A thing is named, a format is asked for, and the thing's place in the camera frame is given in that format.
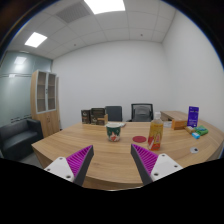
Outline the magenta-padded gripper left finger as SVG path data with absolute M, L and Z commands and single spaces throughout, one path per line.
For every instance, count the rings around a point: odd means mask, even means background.
M 90 145 L 67 158 L 58 157 L 45 168 L 45 171 L 82 186 L 93 155 L 93 146 Z

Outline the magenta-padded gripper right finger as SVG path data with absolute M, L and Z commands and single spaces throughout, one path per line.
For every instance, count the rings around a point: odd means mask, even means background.
M 148 185 L 182 169 L 167 154 L 155 154 L 139 145 L 131 145 L 131 155 L 136 163 L 143 185 Z

